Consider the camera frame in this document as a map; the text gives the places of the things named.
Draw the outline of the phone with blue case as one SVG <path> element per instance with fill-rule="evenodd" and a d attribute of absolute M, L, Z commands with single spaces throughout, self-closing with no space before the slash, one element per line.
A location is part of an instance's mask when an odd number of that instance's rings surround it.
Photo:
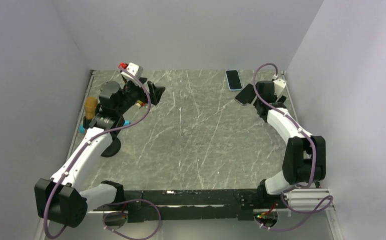
<path fill-rule="evenodd" d="M 235 70 L 235 69 L 226 70 L 225 75 L 228 83 L 228 89 L 230 91 L 241 91 L 243 89 L 243 84 L 241 82 L 241 78 L 238 70 Z"/>

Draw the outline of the black phone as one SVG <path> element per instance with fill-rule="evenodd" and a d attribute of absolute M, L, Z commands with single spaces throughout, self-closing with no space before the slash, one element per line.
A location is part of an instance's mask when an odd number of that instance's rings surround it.
<path fill-rule="evenodd" d="M 241 90 L 236 97 L 234 98 L 238 103 L 242 106 L 252 104 L 256 97 L 256 93 L 254 91 L 254 87 L 252 84 L 246 85 L 243 90 Z"/>

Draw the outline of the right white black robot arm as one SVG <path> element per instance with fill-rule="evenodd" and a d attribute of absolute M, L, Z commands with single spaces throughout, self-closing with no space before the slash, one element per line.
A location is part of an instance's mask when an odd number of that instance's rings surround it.
<path fill-rule="evenodd" d="M 257 193 L 257 203 L 270 207 L 276 195 L 299 184 L 314 183 L 326 177 L 326 141 L 304 130 L 290 115 L 284 103 L 275 94 L 275 82 L 259 81 L 254 106 L 258 115 L 271 125 L 286 143 L 282 170 L 265 179 L 265 187 Z"/>

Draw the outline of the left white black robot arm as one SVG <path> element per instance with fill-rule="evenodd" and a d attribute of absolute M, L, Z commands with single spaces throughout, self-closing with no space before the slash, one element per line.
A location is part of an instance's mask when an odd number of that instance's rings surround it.
<path fill-rule="evenodd" d="M 75 228 L 89 211 L 104 205 L 112 210 L 123 206 L 124 187 L 120 183 L 105 180 L 94 188 L 78 189 L 100 157 L 109 158 L 119 152 L 118 134 L 120 128 L 126 127 L 124 113 L 139 103 L 157 105 L 166 90 L 144 77 L 140 82 L 149 89 L 144 91 L 131 80 L 126 80 L 124 85 L 108 81 L 101 86 L 98 98 L 87 101 L 92 109 L 85 109 L 84 139 L 57 172 L 35 184 L 37 211 L 44 224 L 52 221 Z"/>

